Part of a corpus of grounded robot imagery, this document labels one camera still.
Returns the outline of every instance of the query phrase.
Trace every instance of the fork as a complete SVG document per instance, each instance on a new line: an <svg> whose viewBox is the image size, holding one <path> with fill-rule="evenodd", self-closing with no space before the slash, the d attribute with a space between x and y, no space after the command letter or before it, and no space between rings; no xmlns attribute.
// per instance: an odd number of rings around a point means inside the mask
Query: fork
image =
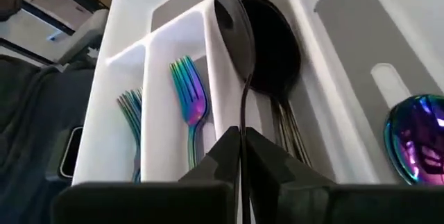
<svg viewBox="0 0 444 224"><path fill-rule="evenodd" d="M182 117L188 124L188 165L191 170L197 165L196 133L201 130L208 114L208 98L188 55L170 64L170 70L179 96Z"/></svg>

